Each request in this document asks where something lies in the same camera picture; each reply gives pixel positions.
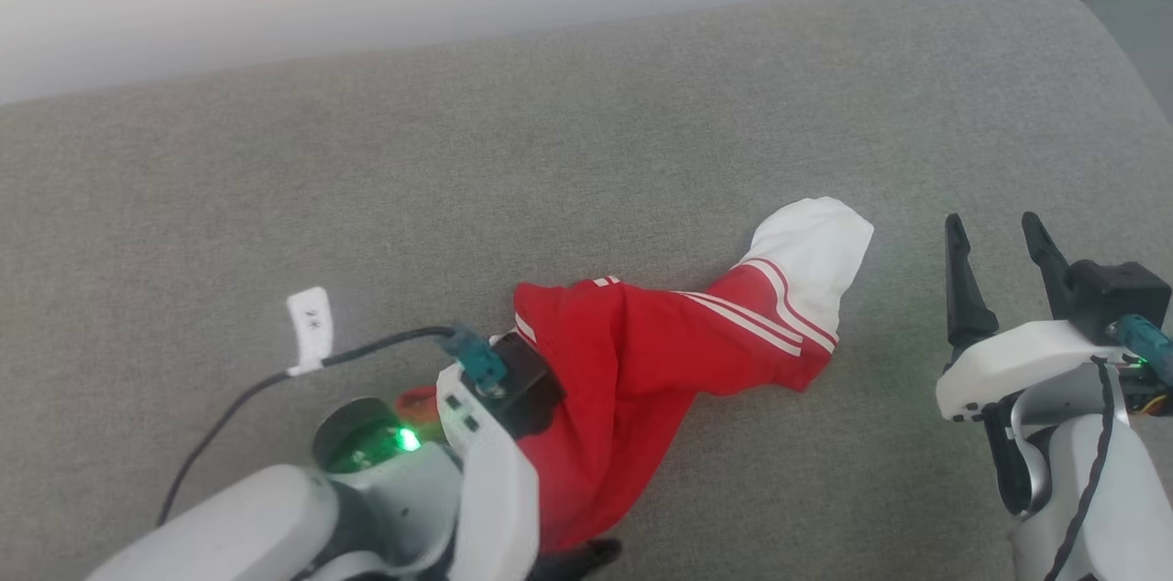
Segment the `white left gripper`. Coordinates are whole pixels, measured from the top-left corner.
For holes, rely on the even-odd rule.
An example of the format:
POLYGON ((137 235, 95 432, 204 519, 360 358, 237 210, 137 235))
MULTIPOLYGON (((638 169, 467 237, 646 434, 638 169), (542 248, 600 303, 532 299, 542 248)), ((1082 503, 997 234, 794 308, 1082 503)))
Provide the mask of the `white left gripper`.
POLYGON ((438 410, 462 462, 449 581, 584 581, 615 565, 619 539, 540 554, 540 477, 514 438, 467 389, 457 364, 441 371, 438 410))

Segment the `red white basketball jersey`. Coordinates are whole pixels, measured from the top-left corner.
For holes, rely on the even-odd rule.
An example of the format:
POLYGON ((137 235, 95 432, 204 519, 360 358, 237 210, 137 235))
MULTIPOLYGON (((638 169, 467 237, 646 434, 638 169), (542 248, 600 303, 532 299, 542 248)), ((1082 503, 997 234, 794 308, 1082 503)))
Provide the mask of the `red white basketball jersey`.
POLYGON ((540 549, 610 531, 647 488, 696 396, 805 389, 838 350, 839 302, 874 235, 832 197, 771 214, 741 261, 704 291, 613 276, 521 283, 515 330, 565 397, 522 451, 540 474, 540 549))

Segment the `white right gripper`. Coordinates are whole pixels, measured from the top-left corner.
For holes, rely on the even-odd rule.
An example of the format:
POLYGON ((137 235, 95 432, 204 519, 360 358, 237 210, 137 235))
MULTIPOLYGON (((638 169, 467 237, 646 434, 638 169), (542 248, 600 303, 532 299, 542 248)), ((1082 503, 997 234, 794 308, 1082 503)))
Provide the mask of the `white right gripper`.
MULTIPOLYGON (((1053 319, 1071 317, 1069 263, 1035 211, 1021 225, 1029 256, 1039 268, 1053 319)), ((1114 340, 1097 345, 1067 320, 1037 320, 997 335, 1001 322, 981 293, 970 263, 971 243, 960 214, 944 222, 947 339, 960 358, 936 381, 936 405, 947 420, 967 420, 989 404, 1035 393, 1060 408, 1090 394, 1092 360, 1114 365, 1133 352, 1114 340)))

